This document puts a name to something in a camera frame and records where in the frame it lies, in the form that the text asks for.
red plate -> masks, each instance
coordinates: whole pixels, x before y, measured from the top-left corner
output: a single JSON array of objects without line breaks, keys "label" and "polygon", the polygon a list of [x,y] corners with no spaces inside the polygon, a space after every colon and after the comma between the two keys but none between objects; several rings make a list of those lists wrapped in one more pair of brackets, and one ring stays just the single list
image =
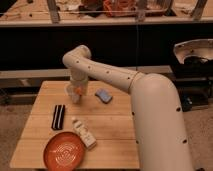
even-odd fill
[{"label": "red plate", "polygon": [[72,132],[55,135],[44,150],[48,171],[71,171],[82,161],[85,147],[79,136]]}]

wooden tabletop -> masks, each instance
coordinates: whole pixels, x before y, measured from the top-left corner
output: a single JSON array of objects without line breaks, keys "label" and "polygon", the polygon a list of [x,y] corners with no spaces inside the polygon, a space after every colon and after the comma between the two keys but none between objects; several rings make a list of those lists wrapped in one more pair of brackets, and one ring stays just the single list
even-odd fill
[{"label": "wooden tabletop", "polygon": [[[73,131],[72,117],[81,120],[97,139],[97,146],[87,150],[80,169],[138,169],[138,155],[128,94],[100,81],[90,81],[88,93],[80,104],[73,104],[65,91],[68,81],[43,82],[10,166],[45,168],[43,151],[51,137]],[[113,100],[102,103],[94,93],[104,88]],[[64,129],[53,131],[54,107],[66,106]]]}]

bottle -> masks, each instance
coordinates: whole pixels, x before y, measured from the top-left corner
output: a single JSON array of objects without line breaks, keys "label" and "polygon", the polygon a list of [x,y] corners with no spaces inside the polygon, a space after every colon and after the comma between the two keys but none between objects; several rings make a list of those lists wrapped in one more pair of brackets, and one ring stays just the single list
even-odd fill
[{"label": "bottle", "polygon": [[75,117],[72,118],[73,129],[76,134],[81,138],[83,143],[88,149],[92,149],[96,145],[96,139],[88,128]]}]

plate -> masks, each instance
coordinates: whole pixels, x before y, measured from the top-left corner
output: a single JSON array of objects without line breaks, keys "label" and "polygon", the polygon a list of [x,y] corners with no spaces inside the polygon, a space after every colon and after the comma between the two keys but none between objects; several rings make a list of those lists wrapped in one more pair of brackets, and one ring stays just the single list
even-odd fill
[{"label": "plate", "polygon": [[48,171],[71,171],[82,162],[85,146],[72,132],[62,132],[50,139],[44,149],[44,164]]}]

white object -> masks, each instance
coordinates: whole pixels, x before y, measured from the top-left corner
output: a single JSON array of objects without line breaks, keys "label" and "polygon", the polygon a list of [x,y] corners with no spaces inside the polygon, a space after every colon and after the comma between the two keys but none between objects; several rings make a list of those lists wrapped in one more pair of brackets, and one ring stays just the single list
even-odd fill
[{"label": "white object", "polygon": [[73,128],[88,149],[96,145],[96,139],[88,128],[75,117],[72,118]]},{"label": "white object", "polygon": [[79,46],[65,54],[63,62],[130,94],[141,170],[194,171],[173,83],[163,75],[93,62],[85,58],[89,55],[86,46]]}]

